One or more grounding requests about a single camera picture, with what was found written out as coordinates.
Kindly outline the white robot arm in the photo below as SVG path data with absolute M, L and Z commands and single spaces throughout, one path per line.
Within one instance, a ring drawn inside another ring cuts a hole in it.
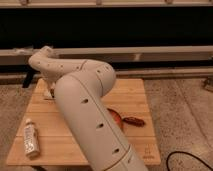
M 101 101 L 116 82 L 110 64 L 59 59 L 45 46 L 29 58 L 29 65 L 54 90 L 57 108 L 93 171 L 148 171 Z

